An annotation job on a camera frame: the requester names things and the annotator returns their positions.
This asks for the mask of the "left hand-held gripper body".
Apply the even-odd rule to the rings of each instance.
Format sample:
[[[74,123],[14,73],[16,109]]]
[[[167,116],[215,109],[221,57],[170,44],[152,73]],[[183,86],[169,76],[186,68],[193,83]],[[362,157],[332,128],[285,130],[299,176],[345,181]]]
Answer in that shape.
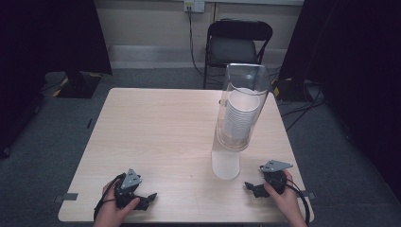
[[[114,196],[116,200],[116,206],[118,208],[125,208],[134,199],[139,199],[139,203],[142,201],[148,202],[147,198],[140,197],[135,194],[135,190],[141,182],[142,180],[140,176],[137,175],[132,168],[130,168],[127,173],[123,173],[119,177],[119,181],[114,187]]]

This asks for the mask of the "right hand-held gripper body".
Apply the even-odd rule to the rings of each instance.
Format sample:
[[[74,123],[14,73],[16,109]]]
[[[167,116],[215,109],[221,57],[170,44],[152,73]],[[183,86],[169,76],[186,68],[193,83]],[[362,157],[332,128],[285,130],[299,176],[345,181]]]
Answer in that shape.
[[[269,160],[259,169],[263,173],[264,179],[269,183],[278,194],[283,194],[287,184],[285,169],[292,168],[293,164]]]

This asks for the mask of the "person's right hand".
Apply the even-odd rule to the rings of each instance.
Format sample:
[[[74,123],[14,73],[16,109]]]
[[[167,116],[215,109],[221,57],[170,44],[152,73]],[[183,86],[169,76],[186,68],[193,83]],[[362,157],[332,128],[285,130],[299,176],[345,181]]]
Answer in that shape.
[[[284,173],[287,176],[288,186],[282,194],[278,194],[269,183],[264,183],[264,188],[287,219],[289,227],[307,227],[299,207],[296,192],[292,189],[292,176],[286,169]]]

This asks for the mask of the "person's left hand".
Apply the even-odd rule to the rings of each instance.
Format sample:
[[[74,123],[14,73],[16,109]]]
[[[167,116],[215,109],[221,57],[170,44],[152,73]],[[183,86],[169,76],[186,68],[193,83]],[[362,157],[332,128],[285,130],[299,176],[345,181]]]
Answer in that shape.
[[[98,209],[94,227],[119,227],[126,216],[139,204],[140,200],[135,198],[126,207],[118,208],[113,193],[117,183],[118,181],[108,182],[104,185],[101,206]]]

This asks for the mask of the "single white paper cup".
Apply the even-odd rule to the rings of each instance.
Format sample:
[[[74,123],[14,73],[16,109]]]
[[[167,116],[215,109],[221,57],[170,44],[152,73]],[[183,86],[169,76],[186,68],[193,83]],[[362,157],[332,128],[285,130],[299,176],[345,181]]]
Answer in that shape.
[[[213,150],[211,152],[212,169],[222,180],[232,180],[240,172],[240,154],[230,150]]]

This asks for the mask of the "stack of white paper cups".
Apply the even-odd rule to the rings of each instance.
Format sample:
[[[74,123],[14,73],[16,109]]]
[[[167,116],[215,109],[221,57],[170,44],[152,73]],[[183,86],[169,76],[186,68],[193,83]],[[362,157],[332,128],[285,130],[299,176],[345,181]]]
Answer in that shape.
[[[242,143],[250,134],[260,105],[259,96],[251,89],[233,90],[226,102],[222,132],[233,143]]]

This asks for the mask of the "black stand base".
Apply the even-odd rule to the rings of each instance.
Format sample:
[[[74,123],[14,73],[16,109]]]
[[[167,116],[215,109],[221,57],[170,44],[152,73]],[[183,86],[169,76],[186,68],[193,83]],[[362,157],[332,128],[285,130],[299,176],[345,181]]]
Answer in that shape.
[[[303,82],[293,79],[274,79],[272,89],[275,97],[287,102],[311,102],[313,100]]]
[[[96,73],[72,71],[66,72],[59,88],[53,97],[59,98],[88,98],[90,99],[102,76]]]

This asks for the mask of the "clear plastic cup dispenser tube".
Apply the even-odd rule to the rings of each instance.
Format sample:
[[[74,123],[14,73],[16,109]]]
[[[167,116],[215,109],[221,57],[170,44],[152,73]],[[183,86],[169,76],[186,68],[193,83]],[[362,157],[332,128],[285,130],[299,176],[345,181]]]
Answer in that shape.
[[[228,139],[222,132],[222,123],[226,111],[228,96],[233,90],[237,90],[238,88],[248,88],[253,90],[260,98],[260,105],[248,138],[242,143],[233,143],[232,140]],[[246,63],[230,63],[227,65],[216,124],[216,138],[225,148],[241,151],[249,145],[255,124],[271,91],[270,78],[268,76],[267,68],[264,65]]]

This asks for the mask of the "black folding chair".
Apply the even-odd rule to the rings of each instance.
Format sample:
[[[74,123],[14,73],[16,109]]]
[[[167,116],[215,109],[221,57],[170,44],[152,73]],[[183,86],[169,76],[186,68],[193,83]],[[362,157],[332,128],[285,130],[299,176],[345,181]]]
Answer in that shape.
[[[209,68],[225,68],[229,63],[261,64],[273,34],[262,21],[220,19],[207,29],[203,85],[212,81]]]

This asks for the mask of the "dark curtain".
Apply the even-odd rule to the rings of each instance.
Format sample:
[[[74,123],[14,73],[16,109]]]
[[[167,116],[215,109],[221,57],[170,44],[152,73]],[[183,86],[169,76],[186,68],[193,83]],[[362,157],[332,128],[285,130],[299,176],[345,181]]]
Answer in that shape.
[[[401,0],[304,0],[279,77],[322,84],[401,201]]]
[[[50,72],[112,72],[95,0],[0,0],[0,158]]]

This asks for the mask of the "white wall socket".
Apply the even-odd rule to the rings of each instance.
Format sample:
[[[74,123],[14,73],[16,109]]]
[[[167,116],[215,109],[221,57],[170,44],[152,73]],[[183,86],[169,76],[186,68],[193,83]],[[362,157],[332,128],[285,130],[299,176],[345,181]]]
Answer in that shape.
[[[184,0],[183,10],[185,12],[204,13],[205,2],[203,0]]]

